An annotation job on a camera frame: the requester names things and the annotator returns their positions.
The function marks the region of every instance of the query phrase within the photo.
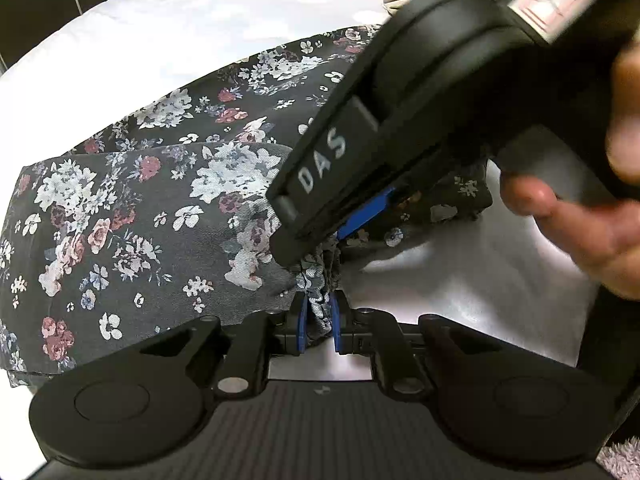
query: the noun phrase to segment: floral fabric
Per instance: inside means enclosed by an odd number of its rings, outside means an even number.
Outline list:
[[[488,206],[480,162],[339,247],[328,240],[290,269],[273,260],[279,223],[265,191],[376,29],[261,52],[24,168],[0,238],[0,366],[12,383],[37,386],[204,314],[230,324],[287,309],[297,290],[318,340],[341,250],[396,247]]]

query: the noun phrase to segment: bed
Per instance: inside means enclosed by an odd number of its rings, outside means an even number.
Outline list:
[[[20,168],[59,155],[110,123],[213,70],[275,45],[351,25],[383,23],[382,0],[108,0],[53,34],[0,78],[4,214]],[[549,161],[558,164],[556,153]],[[499,199],[479,221],[452,222],[390,258],[352,265],[354,306],[401,322],[434,312],[574,365],[597,284]],[[330,344],[280,358],[273,377],[366,378],[367,362]],[[26,388],[0,378],[0,478],[28,476],[43,458],[30,433]]]

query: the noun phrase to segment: metal rivet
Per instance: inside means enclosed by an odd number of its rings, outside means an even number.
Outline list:
[[[399,394],[415,395],[424,390],[424,384],[415,377],[403,377],[394,383],[394,390]]]
[[[218,389],[226,394],[240,394],[249,387],[249,381],[242,377],[225,377],[218,381]]]

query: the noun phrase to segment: finger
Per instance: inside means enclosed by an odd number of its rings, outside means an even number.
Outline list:
[[[542,180],[505,172],[500,174],[500,196],[504,204],[520,216],[547,216],[558,202],[553,189]]]
[[[585,270],[640,244],[640,203],[632,200],[599,208],[558,200],[550,214],[536,217],[536,223]]]
[[[534,216],[542,233],[577,264],[593,267],[640,244],[640,203],[619,202],[598,208],[558,200],[553,190],[532,176],[500,176],[505,205],[521,216]]]
[[[611,292],[628,300],[640,300],[640,246],[625,251],[604,265],[584,268]]]
[[[607,156],[625,182],[640,183],[640,44],[623,52],[613,67],[613,109]]]

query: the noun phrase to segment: dark floral cloth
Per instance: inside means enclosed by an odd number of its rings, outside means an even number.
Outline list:
[[[340,246],[328,240],[290,269],[273,260],[278,219],[264,193],[376,30],[240,60],[24,168],[0,238],[0,366],[12,384],[37,386],[204,314],[228,324],[286,309],[297,290],[319,340],[340,250],[395,247],[412,227],[490,205],[481,161]]]

